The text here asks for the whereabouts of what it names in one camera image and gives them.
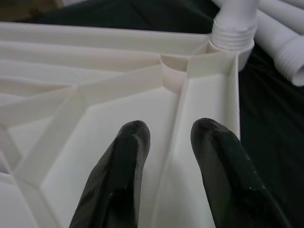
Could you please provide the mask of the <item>white ribbed plastic table top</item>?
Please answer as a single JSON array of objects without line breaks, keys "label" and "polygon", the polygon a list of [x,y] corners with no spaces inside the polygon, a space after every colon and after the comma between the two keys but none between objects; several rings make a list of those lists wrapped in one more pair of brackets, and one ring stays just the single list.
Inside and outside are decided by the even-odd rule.
[{"label": "white ribbed plastic table top", "polygon": [[134,120],[151,133],[139,228],[215,228],[190,132],[240,134],[242,65],[209,35],[0,22],[0,228],[68,228]]}]

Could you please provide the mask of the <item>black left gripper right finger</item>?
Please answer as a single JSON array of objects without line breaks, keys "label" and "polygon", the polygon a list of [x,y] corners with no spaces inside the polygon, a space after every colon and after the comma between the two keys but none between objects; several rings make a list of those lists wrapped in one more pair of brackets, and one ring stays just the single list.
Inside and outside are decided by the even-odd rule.
[{"label": "black left gripper right finger", "polygon": [[232,131],[201,118],[193,123],[190,140],[216,228],[291,228]]}]

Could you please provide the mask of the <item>black table cloth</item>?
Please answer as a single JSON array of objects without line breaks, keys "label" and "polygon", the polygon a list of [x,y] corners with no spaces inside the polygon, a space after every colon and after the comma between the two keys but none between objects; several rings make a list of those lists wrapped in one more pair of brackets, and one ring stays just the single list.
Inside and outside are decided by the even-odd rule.
[{"label": "black table cloth", "polygon": [[[87,0],[26,23],[209,33],[215,0]],[[241,141],[294,228],[304,228],[304,86],[256,43],[239,76]]]}]

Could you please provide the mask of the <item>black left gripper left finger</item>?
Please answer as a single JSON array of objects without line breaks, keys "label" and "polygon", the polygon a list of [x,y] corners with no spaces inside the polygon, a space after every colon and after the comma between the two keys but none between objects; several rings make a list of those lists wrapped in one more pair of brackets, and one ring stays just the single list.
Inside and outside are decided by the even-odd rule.
[{"label": "black left gripper left finger", "polygon": [[131,121],[121,127],[92,169],[69,228],[138,228],[150,142],[145,122]]}]

